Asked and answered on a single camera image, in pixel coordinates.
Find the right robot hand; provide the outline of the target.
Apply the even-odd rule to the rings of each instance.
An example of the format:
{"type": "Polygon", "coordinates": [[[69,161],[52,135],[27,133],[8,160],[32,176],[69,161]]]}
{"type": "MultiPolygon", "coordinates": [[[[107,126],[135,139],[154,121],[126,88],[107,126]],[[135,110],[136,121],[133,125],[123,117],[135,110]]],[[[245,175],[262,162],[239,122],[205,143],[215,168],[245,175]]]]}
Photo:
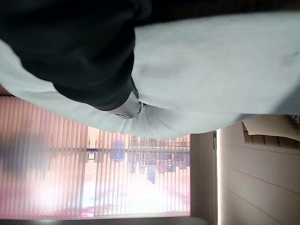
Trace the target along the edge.
{"type": "Polygon", "coordinates": [[[101,111],[300,112],[297,0],[3,0],[0,39],[101,111]]]}

